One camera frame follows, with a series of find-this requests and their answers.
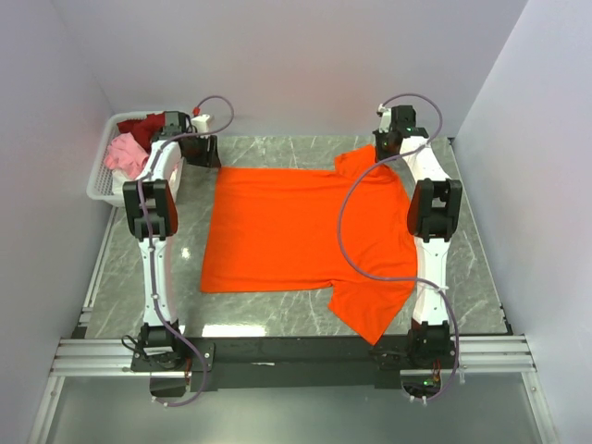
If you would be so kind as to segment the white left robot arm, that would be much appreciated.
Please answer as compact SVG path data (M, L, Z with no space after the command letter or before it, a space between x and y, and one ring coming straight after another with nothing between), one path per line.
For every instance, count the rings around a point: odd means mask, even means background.
M183 337L172 290L172 239L179 229L176 188L185 160L198 167L219 167L213 117L194 109L189 115L166 111L164 126L151 137L151 152L139 176L123 185L129 232L138 242L144 303L138 336L122 343L134 353L140 371L191 370L194 362L209 369L209 354Z

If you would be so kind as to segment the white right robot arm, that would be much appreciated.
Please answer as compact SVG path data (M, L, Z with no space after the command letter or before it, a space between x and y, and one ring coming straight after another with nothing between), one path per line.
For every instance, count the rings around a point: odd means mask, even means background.
M400 155L414 183L407 229L415 242L418 282L405 350L410 365L426 369L455 353L450 332L457 326L446 297L447 264L450 241L459 224L463 185L437 160L426 129L416 125L412 106L380 105L377 114L376 158Z

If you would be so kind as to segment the orange t shirt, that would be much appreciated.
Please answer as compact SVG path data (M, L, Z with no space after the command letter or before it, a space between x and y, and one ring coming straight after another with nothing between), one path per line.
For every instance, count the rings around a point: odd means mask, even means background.
M400 176L366 145L330 170L224 167L216 180L200 288L207 293L331 288L329 309L376 343L417 271Z

